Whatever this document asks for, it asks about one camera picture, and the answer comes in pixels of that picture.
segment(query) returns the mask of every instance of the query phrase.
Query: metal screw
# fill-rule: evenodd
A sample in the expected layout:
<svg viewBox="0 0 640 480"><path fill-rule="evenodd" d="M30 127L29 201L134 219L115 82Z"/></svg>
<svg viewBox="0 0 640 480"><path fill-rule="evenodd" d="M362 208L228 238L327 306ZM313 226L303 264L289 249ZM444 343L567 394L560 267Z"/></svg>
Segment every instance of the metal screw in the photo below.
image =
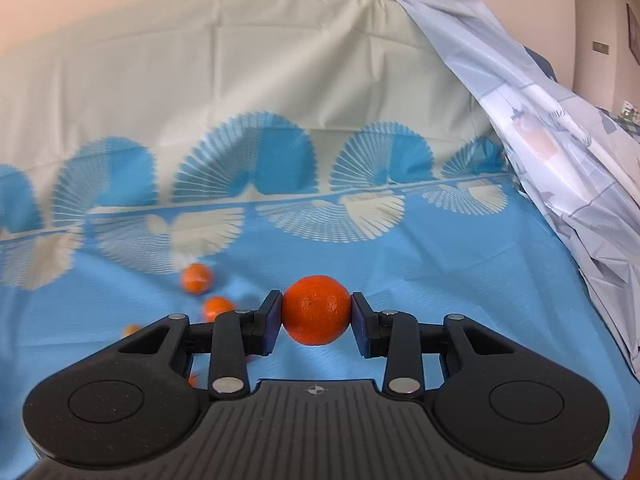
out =
<svg viewBox="0 0 640 480"><path fill-rule="evenodd" d="M398 377L389 381L389 389L396 394L412 394L420 389L420 383L411 377Z"/></svg>
<svg viewBox="0 0 640 480"><path fill-rule="evenodd" d="M211 386L219 394L234 394L244 388L244 381L237 377L220 377Z"/></svg>

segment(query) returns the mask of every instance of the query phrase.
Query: orange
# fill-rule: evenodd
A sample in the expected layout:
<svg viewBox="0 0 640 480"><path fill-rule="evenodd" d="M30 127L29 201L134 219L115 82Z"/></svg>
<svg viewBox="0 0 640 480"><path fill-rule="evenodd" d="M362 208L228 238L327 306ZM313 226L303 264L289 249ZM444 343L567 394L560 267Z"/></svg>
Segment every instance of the orange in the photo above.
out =
<svg viewBox="0 0 640 480"><path fill-rule="evenodd" d="M213 272L204 264L191 264L180 276L182 288L191 294L202 294L211 288Z"/></svg>
<svg viewBox="0 0 640 480"><path fill-rule="evenodd" d="M135 334L138 330L140 330L142 327L136 323L127 325L126 327L124 327L124 329L122 330L122 337L129 337L131 334Z"/></svg>
<svg viewBox="0 0 640 480"><path fill-rule="evenodd" d="M216 319L218 314L228 312L235 309L236 306L227 298L222 296L214 296L209 298L202 304L202 317L207 323L211 323Z"/></svg>
<svg viewBox="0 0 640 480"><path fill-rule="evenodd" d="M307 276L282 297L282 324L303 345L326 345L338 339L351 321L351 297L329 276Z"/></svg>

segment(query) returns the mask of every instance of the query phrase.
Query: orange fruit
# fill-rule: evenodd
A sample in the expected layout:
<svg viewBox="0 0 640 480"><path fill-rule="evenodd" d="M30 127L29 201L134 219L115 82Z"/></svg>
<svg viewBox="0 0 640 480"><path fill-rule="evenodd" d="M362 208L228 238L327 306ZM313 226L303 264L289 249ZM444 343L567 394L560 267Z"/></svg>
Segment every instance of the orange fruit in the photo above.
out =
<svg viewBox="0 0 640 480"><path fill-rule="evenodd" d="M282 324L300 344L326 345L338 339L351 321L351 297L329 276L307 276L282 297Z"/></svg>
<svg viewBox="0 0 640 480"><path fill-rule="evenodd" d="M131 334L135 334L138 330L140 330L142 327L136 323L127 325L126 327L124 327L124 329L122 330L122 337L129 337Z"/></svg>
<svg viewBox="0 0 640 480"><path fill-rule="evenodd" d="M211 323L216 319L218 314L229 312L230 310L233 310L235 308L236 306L227 298L223 298L222 296L214 296L213 298L207 299L202 304L202 317L207 323Z"/></svg>
<svg viewBox="0 0 640 480"><path fill-rule="evenodd" d="M180 276L182 288L191 294L202 294L211 288L213 272L204 264L191 264Z"/></svg>

